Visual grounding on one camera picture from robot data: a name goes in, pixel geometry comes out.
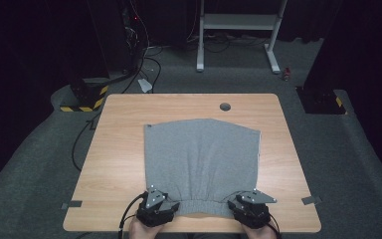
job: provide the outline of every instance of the white metal frame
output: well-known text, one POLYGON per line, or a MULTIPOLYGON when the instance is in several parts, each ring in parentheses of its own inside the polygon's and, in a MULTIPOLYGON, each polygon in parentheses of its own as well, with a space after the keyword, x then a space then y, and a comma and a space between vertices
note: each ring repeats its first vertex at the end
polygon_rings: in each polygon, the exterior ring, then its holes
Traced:
POLYGON ((265 49, 272 71, 281 72, 278 61, 273 52, 273 47, 284 17, 287 0, 282 0, 281 8, 277 15, 243 15, 243 14, 205 14, 204 0, 201 0, 200 31, 197 53, 197 72, 204 71, 204 30, 205 29, 235 29, 235 30, 270 30, 271 41, 265 44, 265 49))

